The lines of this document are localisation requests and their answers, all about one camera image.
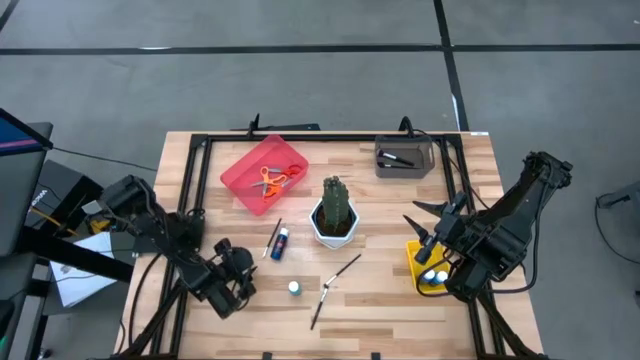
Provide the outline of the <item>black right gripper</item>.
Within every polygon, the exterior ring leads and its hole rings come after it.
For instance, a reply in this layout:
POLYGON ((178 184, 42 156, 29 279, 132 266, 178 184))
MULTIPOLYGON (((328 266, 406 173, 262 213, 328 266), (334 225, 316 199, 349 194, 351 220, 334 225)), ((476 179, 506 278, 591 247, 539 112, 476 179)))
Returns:
POLYGON ((409 216, 403 216, 418 235, 418 240, 421 245, 421 249, 415 256, 415 260, 420 264, 425 264, 437 243, 441 243, 448 249, 466 257, 464 240, 467 224, 465 221, 468 220, 469 217, 467 215, 461 215, 460 212, 467 204, 467 195, 464 192, 458 192, 452 202, 444 202, 441 204, 421 201, 413 201, 413 204, 421 210, 439 218, 433 232, 429 233, 409 216))

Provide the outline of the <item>thin light-tipped paintbrush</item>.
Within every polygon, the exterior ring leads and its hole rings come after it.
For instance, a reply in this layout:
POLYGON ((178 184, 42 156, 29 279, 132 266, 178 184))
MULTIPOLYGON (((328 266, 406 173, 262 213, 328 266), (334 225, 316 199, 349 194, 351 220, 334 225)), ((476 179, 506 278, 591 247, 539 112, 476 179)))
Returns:
POLYGON ((264 248, 264 251, 262 253, 262 258, 266 257, 266 255, 268 254, 268 252, 269 252, 269 250, 271 248, 272 243, 276 239, 276 236, 279 234, 281 222, 282 222, 282 218, 280 218, 278 220, 278 222, 277 222, 277 224, 276 224, 276 226, 275 226, 275 228, 274 228, 274 230, 273 230, 273 232, 272 232, 272 234, 270 236, 270 239, 269 239, 269 241, 267 242, 267 244, 266 244, 266 246, 264 248))

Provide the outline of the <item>dark blue paint bottle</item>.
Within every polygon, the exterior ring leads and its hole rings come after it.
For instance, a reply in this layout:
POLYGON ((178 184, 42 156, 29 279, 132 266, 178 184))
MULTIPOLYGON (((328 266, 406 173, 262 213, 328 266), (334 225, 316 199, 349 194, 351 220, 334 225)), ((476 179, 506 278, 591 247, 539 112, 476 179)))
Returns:
POLYGON ((280 261, 282 259, 288 239, 289 230, 287 228, 281 228, 270 254, 271 259, 276 261, 280 261))

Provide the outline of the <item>orange-handled scissors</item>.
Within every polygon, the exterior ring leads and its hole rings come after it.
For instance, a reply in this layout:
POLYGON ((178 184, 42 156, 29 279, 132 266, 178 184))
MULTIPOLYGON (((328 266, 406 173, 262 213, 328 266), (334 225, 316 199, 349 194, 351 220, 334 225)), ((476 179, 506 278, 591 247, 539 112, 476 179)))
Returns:
POLYGON ((269 168, 263 166, 260 169, 262 180, 252 184, 252 187, 260 187, 262 199, 266 200, 280 192, 291 180, 289 169, 269 168))

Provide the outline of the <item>black paintbrush silver ferrule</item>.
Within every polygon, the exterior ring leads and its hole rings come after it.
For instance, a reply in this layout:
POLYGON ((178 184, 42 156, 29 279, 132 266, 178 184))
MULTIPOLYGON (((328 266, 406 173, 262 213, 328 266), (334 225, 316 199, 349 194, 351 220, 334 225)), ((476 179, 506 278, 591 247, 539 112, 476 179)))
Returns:
POLYGON ((318 318, 319 318, 319 314, 321 312, 321 309, 322 309, 323 304, 325 302, 325 299, 327 297, 328 291, 329 291, 329 285, 326 285, 326 284, 323 285, 322 294, 321 294, 320 300, 318 302, 318 306, 317 306, 317 308, 315 310, 314 316, 312 318, 311 325, 310 325, 310 330, 314 330, 314 328, 315 328, 315 325, 316 325, 316 323, 318 321, 318 318))
POLYGON ((324 284, 323 287, 328 288, 330 286, 330 284, 335 281, 344 271, 346 271, 350 266, 352 266, 360 257, 362 256, 362 254, 358 254, 357 256, 355 256, 352 260, 350 260, 346 265, 344 265, 336 274, 334 274, 332 277, 330 277, 324 284))

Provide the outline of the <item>yellow plastic basket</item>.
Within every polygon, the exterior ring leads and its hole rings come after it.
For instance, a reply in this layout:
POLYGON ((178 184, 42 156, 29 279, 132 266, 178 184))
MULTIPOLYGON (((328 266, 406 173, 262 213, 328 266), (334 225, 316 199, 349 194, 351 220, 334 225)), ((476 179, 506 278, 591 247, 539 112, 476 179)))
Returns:
POLYGON ((429 295, 439 295, 446 293, 447 290, 444 283, 441 285, 424 284, 421 282, 421 277, 425 271, 434 270, 436 273, 438 271, 446 271, 449 278, 451 264, 446 259, 446 257, 450 255, 449 250, 443 245, 436 244, 427 262, 425 264, 420 264, 415 260, 415 256, 420 249, 421 246, 417 240, 408 241, 406 243, 406 254, 410 275, 412 277, 413 288, 418 293, 429 295))

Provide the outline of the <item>grey plastic bin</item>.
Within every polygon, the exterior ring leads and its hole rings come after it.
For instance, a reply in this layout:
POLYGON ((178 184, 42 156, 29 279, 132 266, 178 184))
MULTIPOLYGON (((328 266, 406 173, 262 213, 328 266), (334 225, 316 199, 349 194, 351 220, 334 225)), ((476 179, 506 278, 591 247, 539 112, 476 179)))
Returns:
POLYGON ((433 142, 428 135, 415 135, 413 137, 409 135, 401 137, 378 135, 375 138, 374 156, 375 173, 379 178, 422 179, 435 167, 433 142), (414 162, 416 169, 378 167, 377 162, 404 165, 379 157, 377 152, 380 149, 414 162))

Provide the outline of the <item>red translucent plastic bin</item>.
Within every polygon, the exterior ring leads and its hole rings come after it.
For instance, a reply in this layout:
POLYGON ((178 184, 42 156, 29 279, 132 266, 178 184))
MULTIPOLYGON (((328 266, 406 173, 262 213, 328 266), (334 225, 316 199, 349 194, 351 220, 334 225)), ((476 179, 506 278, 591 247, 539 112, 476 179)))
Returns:
POLYGON ((256 216, 263 215, 280 198, 286 195, 306 175, 309 162, 279 135, 268 135, 263 141, 245 154, 240 160, 227 169, 221 176, 221 182, 236 198, 256 216), (297 164, 302 171, 296 175, 275 196, 262 199, 261 188, 252 184, 262 180, 260 169, 286 169, 297 164))

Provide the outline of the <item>green cactus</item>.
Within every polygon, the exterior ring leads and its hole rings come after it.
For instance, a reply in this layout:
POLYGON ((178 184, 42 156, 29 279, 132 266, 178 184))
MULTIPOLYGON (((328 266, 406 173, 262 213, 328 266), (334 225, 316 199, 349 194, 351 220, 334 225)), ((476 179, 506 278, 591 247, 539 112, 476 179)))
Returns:
POLYGON ((349 219, 349 192, 338 176, 323 180, 323 230, 338 235, 349 219))

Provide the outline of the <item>black stand beam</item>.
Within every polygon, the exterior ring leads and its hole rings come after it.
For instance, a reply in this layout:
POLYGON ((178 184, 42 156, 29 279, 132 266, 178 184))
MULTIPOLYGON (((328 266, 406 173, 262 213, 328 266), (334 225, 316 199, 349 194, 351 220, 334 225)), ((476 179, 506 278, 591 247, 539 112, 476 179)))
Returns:
POLYGON ((33 253, 52 262, 127 283, 134 270, 125 262, 26 226, 20 232, 15 252, 33 253))

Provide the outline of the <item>black computer case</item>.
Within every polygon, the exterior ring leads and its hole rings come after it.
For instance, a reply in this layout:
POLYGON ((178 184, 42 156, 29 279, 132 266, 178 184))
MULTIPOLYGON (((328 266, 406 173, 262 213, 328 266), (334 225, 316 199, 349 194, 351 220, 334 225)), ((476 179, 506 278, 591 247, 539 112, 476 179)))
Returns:
POLYGON ((86 217, 82 207, 102 192, 103 187, 83 173, 46 160, 24 225, 57 237, 75 235, 86 217))

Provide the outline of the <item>grey floor object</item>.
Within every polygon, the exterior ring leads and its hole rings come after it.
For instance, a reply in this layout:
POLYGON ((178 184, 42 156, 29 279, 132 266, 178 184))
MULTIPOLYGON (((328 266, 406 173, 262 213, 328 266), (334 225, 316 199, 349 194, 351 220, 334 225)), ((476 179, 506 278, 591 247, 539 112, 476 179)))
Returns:
POLYGON ((633 214, 640 219, 640 180, 596 199, 596 205, 601 209, 609 209, 620 202, 630 202, 633 214))

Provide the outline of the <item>dark flat monitor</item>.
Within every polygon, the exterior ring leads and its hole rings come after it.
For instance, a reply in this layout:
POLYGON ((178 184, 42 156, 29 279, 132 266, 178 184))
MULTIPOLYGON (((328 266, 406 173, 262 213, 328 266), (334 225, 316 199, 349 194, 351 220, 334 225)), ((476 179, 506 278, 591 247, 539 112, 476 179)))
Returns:
POLYGON ((0 258, 17 245, 53 125, 26 124, 0 108, 0 258))

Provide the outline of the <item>black aluminium table frame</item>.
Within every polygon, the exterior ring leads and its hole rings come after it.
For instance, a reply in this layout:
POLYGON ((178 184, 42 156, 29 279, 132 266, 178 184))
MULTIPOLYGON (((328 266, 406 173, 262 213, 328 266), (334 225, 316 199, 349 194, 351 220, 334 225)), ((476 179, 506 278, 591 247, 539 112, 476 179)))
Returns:
MULTIPOLYGON (((460 132, 431 132, 416 135, 411 130, 387 132, 387 137, 394 141, 421 139, 428 137, 443 147, 442 160, 445 169, 445 184, 448 192, 454 191, 454 180, 451 174, 450 155, 445 149, 450 141, 454 143, 456 155, 464 160, 462 134, 460 132)), ((373 142, 377 134, 371 131, 296 131, 296 130, 234 130, 212 133, 193 132, 189 135, 185 170, 176 203, 177 218, 188 221, 194 217, 200 220, 204 215, 204 199, 208 177, 211 149, 218 142, 373 142)), ((144 331, 138 335, 128 348, 111 355, 107 360, 179 360, 180 340, 183 331, 183 318, 187 308, 188 291, 186 284, 175 280, 177 262, 169 259, 164 273, 162 291, 158 309, 154 313, 144 331)), ((481 293, 481 306, 487 311, 488 323, 491 327, 492 341, 495 351, 488 353, 484 349, 482 325, 476 303, 468 305, 470 313, 470 329, 475 346, 474 357, 477 360, 549 360, 546 355, 529 349, 499 314, 495 301, 486 292, 481 293)))

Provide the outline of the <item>black mount bracket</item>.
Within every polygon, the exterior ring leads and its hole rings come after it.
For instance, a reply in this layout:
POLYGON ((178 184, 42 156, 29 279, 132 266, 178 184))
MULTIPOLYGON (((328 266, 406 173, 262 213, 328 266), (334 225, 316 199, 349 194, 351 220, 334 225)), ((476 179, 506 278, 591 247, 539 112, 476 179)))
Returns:
POLYGON ((260 114, 257 114, 253 120, 249 122, 246 128, 237 128, 237 131, 253 133, 256 131, 320 131, 318 123, 307 124, 290 124, 290 125, 260 125, 260 114))

